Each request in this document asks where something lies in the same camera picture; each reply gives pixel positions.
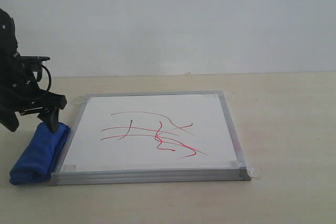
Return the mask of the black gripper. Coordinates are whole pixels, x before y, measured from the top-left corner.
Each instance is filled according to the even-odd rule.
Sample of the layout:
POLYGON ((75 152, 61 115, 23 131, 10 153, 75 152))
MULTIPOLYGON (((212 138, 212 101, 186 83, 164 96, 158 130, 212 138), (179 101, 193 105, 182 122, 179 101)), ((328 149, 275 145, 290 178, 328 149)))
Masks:
POLYGON ((42 71, 25 68, 21 56, 1 56, 1 124, 11 132, 19 127, 15 112, 39 113, 47 128, 58 130, 59 109, 66 106, 66 98, 50 92, 51 73, 44 64, 42 71))

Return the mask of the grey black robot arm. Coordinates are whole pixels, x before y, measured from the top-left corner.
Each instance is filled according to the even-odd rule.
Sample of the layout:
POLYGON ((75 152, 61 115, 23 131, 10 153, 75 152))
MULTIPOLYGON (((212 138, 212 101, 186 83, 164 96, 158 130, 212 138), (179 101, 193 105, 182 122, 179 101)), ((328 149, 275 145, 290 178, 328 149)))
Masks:
POLYGON ((19 127, 16 113, 37 114, 52 133, 58 130, 59 111, 67 100, 50 92, 51 73, 43 64, 49 59, 20 55, 14 19, 1 10, 1 124, 9 131, 19 127))

